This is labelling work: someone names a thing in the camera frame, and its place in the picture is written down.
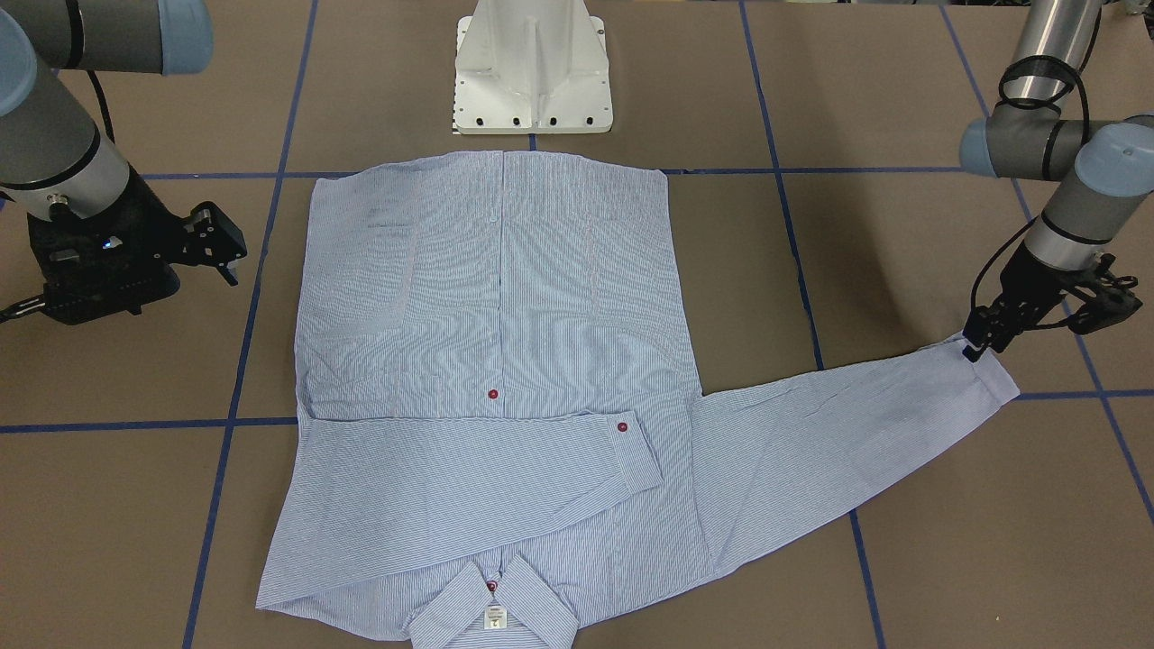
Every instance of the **light blue joint cap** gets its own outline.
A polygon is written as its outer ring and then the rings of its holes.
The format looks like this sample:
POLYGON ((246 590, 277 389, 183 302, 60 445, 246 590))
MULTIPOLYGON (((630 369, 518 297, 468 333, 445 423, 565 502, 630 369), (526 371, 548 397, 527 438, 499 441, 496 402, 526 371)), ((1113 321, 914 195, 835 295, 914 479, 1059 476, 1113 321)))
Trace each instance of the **light blue joint cap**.
POLYGON ((997 178, 994 162, 990 161, 990 146, 986 141, 986 120, 975 119, 961 135, 961 147, 958 148, 961 169, 977 176, 997 178))
POLYGON ((158 0, 164 74, 204 72, 212 60, 212 20, 204 0, 158 0))
POLYGON ((36 85, 36 50, 16 18, 0 9, 0 117, 24 103, 36 85))
POLYGON ((1154 128, 1111 124, 1078 151, 1074 171, 1087 187, 1107 196, 1154 192, 1154 128))

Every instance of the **shirt tag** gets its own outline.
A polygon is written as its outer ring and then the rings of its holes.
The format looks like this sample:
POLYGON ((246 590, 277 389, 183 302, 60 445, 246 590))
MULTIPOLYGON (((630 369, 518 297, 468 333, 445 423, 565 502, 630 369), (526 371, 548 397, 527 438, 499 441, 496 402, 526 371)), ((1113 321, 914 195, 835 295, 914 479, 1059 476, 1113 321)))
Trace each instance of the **shirt tag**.
POLYGON ((504 606, 489 606, 485 610, 485 628, 504 628, 509 624, 509 613, 504 606))

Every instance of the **striped shirt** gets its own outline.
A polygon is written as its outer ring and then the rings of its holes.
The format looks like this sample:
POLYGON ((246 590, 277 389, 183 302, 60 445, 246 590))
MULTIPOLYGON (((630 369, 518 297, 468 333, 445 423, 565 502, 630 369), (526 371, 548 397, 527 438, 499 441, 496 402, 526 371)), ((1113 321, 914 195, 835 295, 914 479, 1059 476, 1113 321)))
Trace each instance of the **striped shirt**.
POLYGON ((257 607, 569 647, 844 515, 1017 394, 952 338, 702 395, 666 178, 459 152, 320 180, 257 607))

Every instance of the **brown table surface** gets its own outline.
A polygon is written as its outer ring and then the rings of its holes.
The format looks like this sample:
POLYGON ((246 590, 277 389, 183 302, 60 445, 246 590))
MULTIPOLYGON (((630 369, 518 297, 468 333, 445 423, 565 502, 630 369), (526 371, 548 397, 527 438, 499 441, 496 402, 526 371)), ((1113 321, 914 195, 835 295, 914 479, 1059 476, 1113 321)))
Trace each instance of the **brown table surface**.
MULTIPOLYGON (((591 0, 616 124, 534 142, 450 134, 454 25, 472 0, 209 5, 208 72, 103 79, 118 143, 160 197, 177 212, 218 202, 252 254, 234 289, 180 268, 180 293, 141 318, 0 328, 6 649, 370 646, 254 610, 295 448, 319 177, 533 146, 667 170, 707 391, 951 335, 976 270, 1054 189, 957 166, 1025 9, 591 0)), ((1095 118, 1154 109, 1154 45, 1118 9, 1085 74, 1095 118)), ((82 73, 61 79, 95 105, 82 73)), ((8 304, 39 274, 15 206, 0 232, 8 304)), ((1147 201, 1117 268, 1154 282, 1152 241, 1147 201)), ((577 647, 1154 646, 1152 326, 1148 307, 1085 341, 1019 340, 1002 360, 1022 398, 941 458, 577 647)))

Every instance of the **white mounting bracket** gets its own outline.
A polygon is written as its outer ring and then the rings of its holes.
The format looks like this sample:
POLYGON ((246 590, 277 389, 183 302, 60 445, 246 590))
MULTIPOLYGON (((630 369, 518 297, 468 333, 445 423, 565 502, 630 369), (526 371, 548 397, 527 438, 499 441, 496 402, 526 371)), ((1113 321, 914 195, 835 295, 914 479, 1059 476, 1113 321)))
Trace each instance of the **white mounting bracket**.
POLYGON ((584 0, 480 0, 457 24, 454 132, 605 133, 613 127, 605 23, 584 0))

